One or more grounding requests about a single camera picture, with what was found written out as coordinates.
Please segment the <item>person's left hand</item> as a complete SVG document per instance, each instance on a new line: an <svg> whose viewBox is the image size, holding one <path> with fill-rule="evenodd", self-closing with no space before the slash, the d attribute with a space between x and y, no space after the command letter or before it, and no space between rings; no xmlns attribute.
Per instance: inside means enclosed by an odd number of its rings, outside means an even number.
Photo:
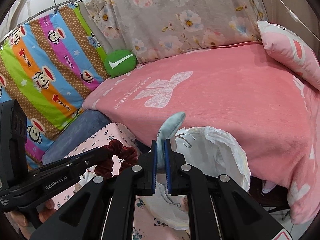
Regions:
<svg viewBox="0 0 320 240"><path fill-rule="evenodd" d="M2 213L1 222L3 226L11 233L16 233L19 239L30 239L33 232L29 228L29 224L36 227L36 223L40 222L40 225L49 219L54 213L56 213L55 203L52 198L45 201L40 205L42 208L31 209L19 209L15 208L10 212Z"/></svg>

